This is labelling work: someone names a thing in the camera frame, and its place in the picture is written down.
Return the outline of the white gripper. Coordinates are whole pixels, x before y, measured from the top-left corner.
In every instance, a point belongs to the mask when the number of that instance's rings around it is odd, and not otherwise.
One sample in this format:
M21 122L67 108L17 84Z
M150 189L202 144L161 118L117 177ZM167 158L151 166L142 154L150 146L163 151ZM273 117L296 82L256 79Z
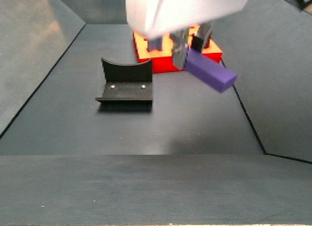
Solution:
M202 23L192 41L192 48L201 52L210 46L209 21L238 12L246 2L248 0L126 0L127 23L147 38L173 32L171 62L178 69L183 69L189 37L189 29L183 28Z

